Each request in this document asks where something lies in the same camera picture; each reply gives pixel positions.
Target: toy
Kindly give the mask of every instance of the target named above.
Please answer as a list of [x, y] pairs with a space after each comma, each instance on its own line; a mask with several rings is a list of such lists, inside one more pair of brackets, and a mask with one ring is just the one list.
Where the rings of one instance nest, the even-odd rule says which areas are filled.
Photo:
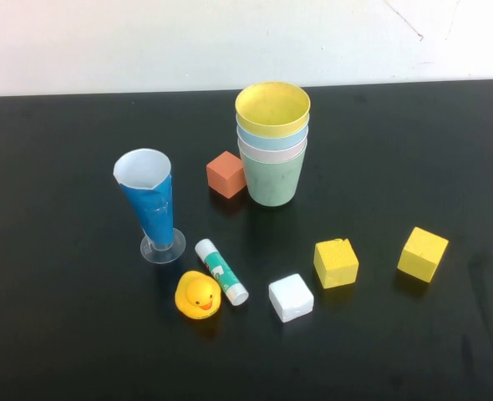
[[324, 289], [356, 281], [358, 258], [349, 240], [331, 240], [315, 244], [313, 265]]
[[195, 251], [211, 275], [217, 280], [231, 304], [236, 307], [244, 303], [248, 298], [248, 291], [231, 271], [213, 242], [208, 239], [201, 240], [195, 245]]
[[232, 198], [247, 186], [241, 159], [230, 152], [224, 152], [207, 167], [207, 184], [226, 198]]
[[176, 307], [191, 319], [205, 319], [221, 305], [221, 288], [215, 280], [200, 272], [186, 272], [178, 282], [174, 296]]
[[415, 227], [404, 245], [397, 268], [430, 282], [448, 243], [445, 238]]
[[269, 285], [269, 299], [283, 323], [310, 313], [313, 294], [298, 274], [285, 277]]

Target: yellow cube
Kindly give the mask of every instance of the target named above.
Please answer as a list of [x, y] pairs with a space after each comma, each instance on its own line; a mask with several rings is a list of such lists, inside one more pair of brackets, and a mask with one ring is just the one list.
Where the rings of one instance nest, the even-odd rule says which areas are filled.
[[415, 227], [404, 246], [397, 268], [430, 282], [448, 243], [445, 238]]
[[315, 244], [313, 265], [323, 288], [344, 286], [356, 281], [358, 258], [349, 240], [331, 240]]

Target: cup base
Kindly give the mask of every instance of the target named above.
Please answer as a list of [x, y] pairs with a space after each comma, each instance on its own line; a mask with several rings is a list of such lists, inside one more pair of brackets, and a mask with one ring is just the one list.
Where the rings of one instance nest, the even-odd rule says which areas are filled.
[[140, 243], [140, 254], [144, 259], [151, 263], [155, 263], [156, 265], [164, 265], [165, 263], [175, 261], [186, 249], [186, 238], [183, 233], [177, 229], [174, 229], [173, 236], [172, 246], [164, 251], [155, 249], [152, 246], [150, 239], [145, 236]]
[[291, 201], [293, 200], [293, 198], [295, 197], [295, 194], [293, 194], [293, 197], [290, 200], [286, 200], [283, 203], [280, 203], [280, 202], [278, 202], [278, 203], [267, 203], [267, 202], [264, 202], [262, 200], [256, 200], [256, 198], [254, 198], [250, 192], [248, 193], [248, 195], [250, 195], [251, 199], [253, 201], [255, 201], [259, 206], [261, 206], [262, 208], [266, 208], [266, 209], [274, 209], [277, 207], [289, 205], [291, 203]]

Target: orange block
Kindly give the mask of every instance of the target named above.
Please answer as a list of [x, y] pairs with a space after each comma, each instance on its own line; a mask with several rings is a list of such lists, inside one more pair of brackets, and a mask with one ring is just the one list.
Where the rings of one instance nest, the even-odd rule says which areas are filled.
[[207, 184], [226, 198], [232, 198], [247, 186], [241, 159], [224, 152], [206, 167]]

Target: rubber duck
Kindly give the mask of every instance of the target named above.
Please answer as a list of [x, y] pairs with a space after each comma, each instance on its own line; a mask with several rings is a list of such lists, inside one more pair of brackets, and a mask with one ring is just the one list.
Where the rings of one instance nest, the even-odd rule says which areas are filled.
[[176, 307], [191, 319], [205, 319], [221, 305], [221, 288], [206, 274], [196, 271], [185, 273], [174, 296]]

